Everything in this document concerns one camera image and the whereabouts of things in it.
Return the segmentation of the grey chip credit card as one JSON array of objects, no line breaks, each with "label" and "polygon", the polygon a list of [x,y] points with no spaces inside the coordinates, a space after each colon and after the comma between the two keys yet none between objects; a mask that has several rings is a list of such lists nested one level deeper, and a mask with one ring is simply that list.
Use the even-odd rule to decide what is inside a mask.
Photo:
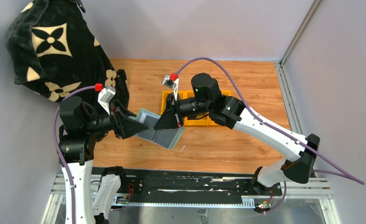
[{"label": "grey chip credit card", "polygon": [[161,147],[172,149],[175,143],[175,138],[178,135],[178,131],[179,129],[149,129],[137,134],[137,136],[149,142],[153,142],[154,144],[157,144]]}]

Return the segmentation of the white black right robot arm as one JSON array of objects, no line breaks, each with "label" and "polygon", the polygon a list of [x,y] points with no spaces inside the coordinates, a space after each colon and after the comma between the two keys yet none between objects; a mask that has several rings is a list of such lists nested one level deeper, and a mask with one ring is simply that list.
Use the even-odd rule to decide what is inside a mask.
[{"label": "white black right robot arm", "polygon": [[178,94],[179,78],[176,74],[165,75],[162,84],[171,88],[166,107],[154,125],[155,130],[182,128],[184,119],[209,117],[214,123],[256,137],[283,155],[269,166],[259,167],[251,185],[257,190],[270,188],[283,181],[306,184],[313,170],[320,138],[314,134],[304,136],[287,130],[246,106],[242,100],[223,95],[216,79],[200,73],[191,79],[194,96],[181,99]]}]

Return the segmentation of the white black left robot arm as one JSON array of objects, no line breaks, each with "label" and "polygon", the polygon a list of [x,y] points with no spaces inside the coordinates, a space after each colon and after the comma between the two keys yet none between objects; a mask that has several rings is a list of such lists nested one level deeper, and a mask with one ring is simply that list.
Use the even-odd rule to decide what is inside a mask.
[{"label": "white black left robot arm", "polygon": [[105,168],[95,199],[91,196],[91,175],[97,135],[113,131],[117,138],[127,139],[148,130],[134,119],[135,114],[113,99],[111,110],[99,115],[89,113],[93,106],[78,96],[60,103],[57,150],[62,157],[62,172],[66,187],[67,224],[108,224],[112,203],[118,191],[129,189],[122,166]]}]

